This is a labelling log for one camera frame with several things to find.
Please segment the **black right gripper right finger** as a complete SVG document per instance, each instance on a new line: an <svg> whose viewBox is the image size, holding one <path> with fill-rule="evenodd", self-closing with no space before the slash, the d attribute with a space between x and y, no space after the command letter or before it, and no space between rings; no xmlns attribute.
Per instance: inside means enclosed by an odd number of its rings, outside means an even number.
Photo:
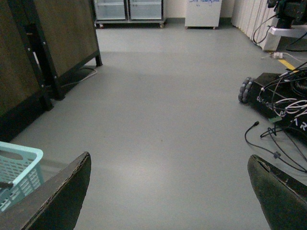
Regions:
<svg viewBox="0 0 307 230"><path fill-rule="evenodd" d="M307 228L307 186L260 156L251 155L248 174L271 230Z"/></svg>

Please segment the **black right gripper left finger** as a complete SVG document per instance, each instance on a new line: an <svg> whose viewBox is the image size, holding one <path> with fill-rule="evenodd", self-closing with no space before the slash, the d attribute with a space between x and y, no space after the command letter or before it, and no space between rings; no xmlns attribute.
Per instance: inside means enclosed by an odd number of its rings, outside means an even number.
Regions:
<svg viewBox="0 0 307 230"><path fill-rule="evenodd" d="M84 152L31 194L0 215L2 230L72 230L78 221L91 175Z"/></svg>

